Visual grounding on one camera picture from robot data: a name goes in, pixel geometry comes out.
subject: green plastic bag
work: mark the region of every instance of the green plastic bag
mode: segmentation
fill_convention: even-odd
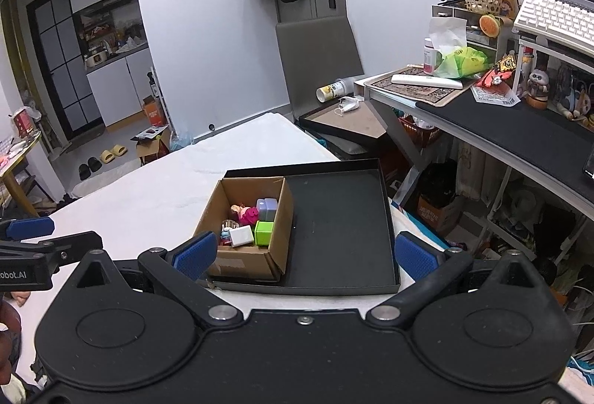
[[[445,56],[433,75],[445,79],[460,79],[478,72],[485,72],[490,66],[486,55],[480,50],[463,47]]]

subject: black slipper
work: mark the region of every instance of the black slipper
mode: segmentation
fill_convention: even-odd
[[[85,179],[91,176],[91,170],[88,168],[86,164],[81,164],[78,167],[78,175],[80,176],[80,180],[84,181]]]
[[[91,168],[91,171],[93,173],[96,173],[97,171],[99,171],[101,169],[101,167],[103,166],[101,164],[101,161],[99,161],[97,158],[93,157],[93,158],[89,158],[87,161],[88,166]]]

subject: white bedsheet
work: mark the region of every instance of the white bedsheet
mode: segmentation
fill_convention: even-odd
[[[265,114],[195,146],[187,147],[123,176],[116,182],[55,212],[53,236],[95,231],[113,260],[136,258],[150,247],[172,249],[192,237],[217,181],[229,169],[336,161],[328,150],[280,114]],[[409,221],[395,215],[395,230]],[[18,373],[34,383],[35,329],[75,265],[53,277],[53,289],[32,294],[19,309],[23,352]],[[411,284],[401,272],[402,287]],[[364,314],[387,296],[302,297],[215,291],[240,308],[359,308]]]

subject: white remote control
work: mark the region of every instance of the white remote control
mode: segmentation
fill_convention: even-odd
[[[394,74],[392,84],[422,85],[425,87],[439,87],[442,89],[462,89],[462,83],[455,79],[442,79],[428,75]]]

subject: woven basket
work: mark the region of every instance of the woven basket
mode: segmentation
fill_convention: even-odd
[[[399,117],[399,119],[415,146],[426,148],[441,135],[442,131],[439,128],[422,129],[418,127],[412,116],[408,114]]]
[[[487,15],[488,13],[499,16],[503,0],[466,0],[466,8],[474,13]]]

